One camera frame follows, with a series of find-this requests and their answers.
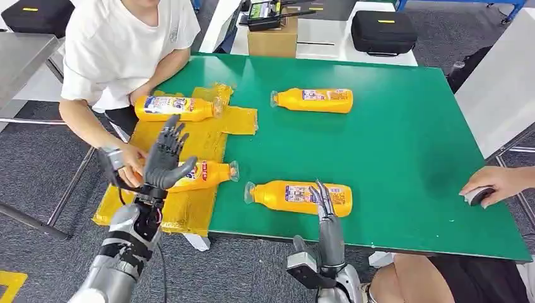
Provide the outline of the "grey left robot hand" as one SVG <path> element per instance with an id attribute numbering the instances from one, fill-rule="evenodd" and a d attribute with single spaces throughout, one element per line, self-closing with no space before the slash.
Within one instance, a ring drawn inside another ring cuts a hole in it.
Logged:
<path id="1" fill-rule="evenodd" d="M 185 124 L 179 119 L 179 114 L 170 116 L 150 148 L 143 171 L 144 183 L 149 186 L 170 189 L 190 173 L 197 163 L 196 156 L 179 163 L 180 153 L 189 137 L 189 133 L 181 133 Z"/>

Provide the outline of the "person's left hand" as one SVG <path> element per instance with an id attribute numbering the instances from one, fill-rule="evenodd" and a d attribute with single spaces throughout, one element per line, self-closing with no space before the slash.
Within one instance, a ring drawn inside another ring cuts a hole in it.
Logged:
<path id="1" fill-rule="evenodd" d="M 144 85 L 141 85 L 139 88 L 135 89 L 129 94 L 129 101 L 132 106 L 136 105 L 137 99 L 151 95 L 153 91 L 153 87 L 151 87 L 149 84 L 145 83 Z"/>

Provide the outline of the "person's right hand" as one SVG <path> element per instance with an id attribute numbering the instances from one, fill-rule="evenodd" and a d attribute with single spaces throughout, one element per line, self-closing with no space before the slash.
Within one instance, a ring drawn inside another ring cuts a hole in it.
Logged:
<path id="1" fill-rule="evenodd" d="M 525 190 L 524 171 L 521 168 L 486 166 L 475 172 L 461 189 L 459 195 L 466 196 L 478 187 L 492 187 L 495 192 L 483 198 L 481 207 L 487 207 Z"/>
<path id="2" fill-rule="evenodd" d="M 121 179 L 130 187 L 143 185 L 143 170 L 146 152 L 129 143 L 120 143 L 122 152 L 123 168 L 118 170 Z"/>

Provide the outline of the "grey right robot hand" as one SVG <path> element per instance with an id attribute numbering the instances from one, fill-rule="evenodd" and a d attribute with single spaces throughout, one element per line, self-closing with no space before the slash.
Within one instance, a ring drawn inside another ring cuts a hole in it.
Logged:
<path id="1" fill-rule="evenodd" d="M 315 186 L 309 187 L 309 191 L 317 205 L 319 242 L 315 246 L 308 246 L 300 235 L 296 235 L 293 238 L 293 245 L 298 252 L 306 251 L 311 254 L 317 266 L 327 271 L 346 264 L 343 231 L 341 222 L 335 214 L 328 188 L 318 179 L 315 183 Z"/>

